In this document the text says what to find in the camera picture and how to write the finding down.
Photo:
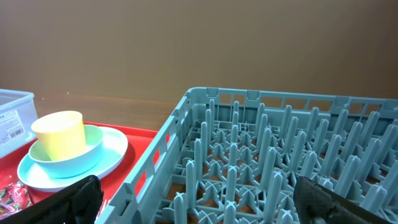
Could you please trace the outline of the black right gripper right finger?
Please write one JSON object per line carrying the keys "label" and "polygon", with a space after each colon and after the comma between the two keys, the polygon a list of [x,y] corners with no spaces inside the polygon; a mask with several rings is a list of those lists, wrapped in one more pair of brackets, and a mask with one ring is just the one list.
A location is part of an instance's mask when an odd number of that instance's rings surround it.
{"label": "black right gripper right finger", "polygon": [[301,224],[383,224],[388,222],[304,176],[297,179],[293,200]]}

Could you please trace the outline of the red snack wrapper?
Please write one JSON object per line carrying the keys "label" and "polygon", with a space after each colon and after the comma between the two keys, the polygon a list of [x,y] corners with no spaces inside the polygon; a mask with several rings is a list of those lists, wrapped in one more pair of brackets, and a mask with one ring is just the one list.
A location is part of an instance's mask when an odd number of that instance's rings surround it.
{"label": "red snack wrapper", "polygon": [[32,205],[27,187],[21,182],[13,182],[1,189],[1,219],[10,217]]}

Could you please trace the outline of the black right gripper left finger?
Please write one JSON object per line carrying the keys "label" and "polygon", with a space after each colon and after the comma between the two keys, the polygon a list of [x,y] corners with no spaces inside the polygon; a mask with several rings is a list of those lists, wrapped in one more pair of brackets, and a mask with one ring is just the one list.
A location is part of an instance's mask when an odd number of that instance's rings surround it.
{"label": "black right gripper left finger", "polygon": [[89,175],[1,220],[1,224],[94,224],[103,196],[101,181]]}

